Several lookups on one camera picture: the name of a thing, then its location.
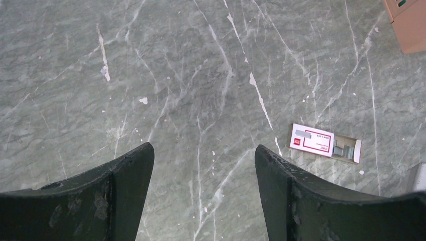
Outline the red white staple box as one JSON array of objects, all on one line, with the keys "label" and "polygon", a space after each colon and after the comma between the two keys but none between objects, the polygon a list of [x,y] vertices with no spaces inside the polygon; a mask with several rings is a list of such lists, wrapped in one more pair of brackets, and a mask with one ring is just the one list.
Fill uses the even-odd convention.
[{"label": "red white staple box", "polygon": [[362,141],[292,123],[288,147],[353,164],[361,160]]}]

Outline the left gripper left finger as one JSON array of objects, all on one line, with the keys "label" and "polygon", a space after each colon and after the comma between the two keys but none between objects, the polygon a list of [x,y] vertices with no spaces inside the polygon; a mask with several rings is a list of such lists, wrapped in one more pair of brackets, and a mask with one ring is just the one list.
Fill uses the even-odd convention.
[{"label": "left gripper left finger", "polygon": [[135,240],[154,158],[147,142],[40,189],[1,193],[1,240]]}]

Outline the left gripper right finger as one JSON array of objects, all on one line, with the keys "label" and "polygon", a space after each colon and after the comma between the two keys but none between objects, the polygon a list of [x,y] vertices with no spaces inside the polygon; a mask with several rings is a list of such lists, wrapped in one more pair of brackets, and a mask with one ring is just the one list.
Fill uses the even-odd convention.
[{"label": "left gripper right finger", "polygon": [[425,192],[387,198],[354,191],[263,145],[255,168],[270,240],[425,240]]}]

